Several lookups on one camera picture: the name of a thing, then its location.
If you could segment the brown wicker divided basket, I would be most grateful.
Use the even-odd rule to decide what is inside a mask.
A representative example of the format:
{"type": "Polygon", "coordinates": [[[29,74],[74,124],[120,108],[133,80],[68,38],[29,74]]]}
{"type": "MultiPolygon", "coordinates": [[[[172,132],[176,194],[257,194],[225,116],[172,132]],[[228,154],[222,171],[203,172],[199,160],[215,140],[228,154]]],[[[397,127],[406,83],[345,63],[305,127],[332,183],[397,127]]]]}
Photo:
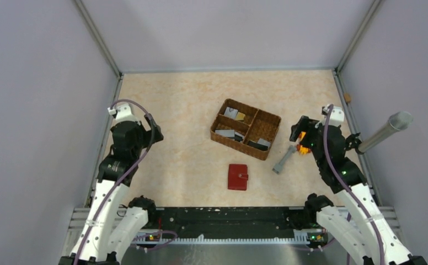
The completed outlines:
{"type": "Polygon", "coordinates": [[[210,126],[210,138],[214,142],[265,161],[275,141],[280,124],[280,116],[228,98],[223,102],[210,126]],[[227,107],[238,109],[238,112],[244,113],[244,121],[236,121],[224,116],[223,113],[227,107]],[[227,138],[217,135],[215,130],[219,129],[232,129],[236,132],[236,136],[235,138],[227,138]],[[271,142],[267,151],[260,151],[247,145],[248,141],[257,142],[260,138],[271,142]]]}

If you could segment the red leather card holder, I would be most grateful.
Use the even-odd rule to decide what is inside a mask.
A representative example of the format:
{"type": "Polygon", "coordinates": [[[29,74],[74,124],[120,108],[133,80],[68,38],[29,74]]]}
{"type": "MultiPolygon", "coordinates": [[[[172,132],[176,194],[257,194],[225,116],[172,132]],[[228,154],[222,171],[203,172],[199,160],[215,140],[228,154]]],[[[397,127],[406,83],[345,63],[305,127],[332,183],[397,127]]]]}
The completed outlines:
{"type": "Polygon", "coordinates": [[[229,190],[246,191],[248,187],[248,166],[246,164],[230,164],[228,167],[229,190]]]}

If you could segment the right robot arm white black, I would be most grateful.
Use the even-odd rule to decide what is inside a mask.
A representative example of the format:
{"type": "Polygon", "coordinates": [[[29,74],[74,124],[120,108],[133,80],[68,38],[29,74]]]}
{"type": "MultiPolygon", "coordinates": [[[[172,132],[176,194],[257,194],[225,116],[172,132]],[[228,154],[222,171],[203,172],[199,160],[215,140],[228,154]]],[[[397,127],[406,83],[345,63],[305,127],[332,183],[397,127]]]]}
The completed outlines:
{"type": "Polygon", "coordinates": [[[398,239],[372,197],[365,176],[346,152],[361,144],[358,134],[342,135],[340,126],[325,125],[302,116],[291,127],[290,141],[311,151],[322,180],[348,210],[355,225],[339,214],[324,195],[311,194],[303,219],[310,227],[323,227],[356,264],[426,264],[398,239]]]}

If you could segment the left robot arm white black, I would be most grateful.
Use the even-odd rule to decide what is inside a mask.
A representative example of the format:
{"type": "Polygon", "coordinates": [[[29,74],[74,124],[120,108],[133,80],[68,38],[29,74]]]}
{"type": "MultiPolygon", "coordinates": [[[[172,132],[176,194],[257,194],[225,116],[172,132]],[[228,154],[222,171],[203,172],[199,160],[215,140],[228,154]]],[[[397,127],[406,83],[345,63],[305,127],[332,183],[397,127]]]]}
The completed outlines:
{"type": "Polygon", "coordinates": [[[146,130],[133,114],[117,117],[111,128],[114,144],[99,166],[98,181],[88,218],[75,246],[59,264],[120,264],[137,233],[157,221],[152,199],[135,197],[118,225],[116,214],[129,191],[138,164],[156,142],[163,140],[160,127],[151,114],[146,130]]]}

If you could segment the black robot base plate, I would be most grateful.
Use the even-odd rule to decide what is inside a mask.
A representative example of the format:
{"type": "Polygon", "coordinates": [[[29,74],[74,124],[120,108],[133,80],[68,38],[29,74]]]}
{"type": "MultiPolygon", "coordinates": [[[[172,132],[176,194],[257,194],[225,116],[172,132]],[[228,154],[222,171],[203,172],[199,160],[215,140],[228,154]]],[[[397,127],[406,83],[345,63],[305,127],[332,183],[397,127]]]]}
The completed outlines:
{"type": "Polygon", "coordinates": [[[326,230],[311,223],[300,206],[157,208],[143,231],[162,230],[176,232],[180,241],[330,242],[326,230]]]}

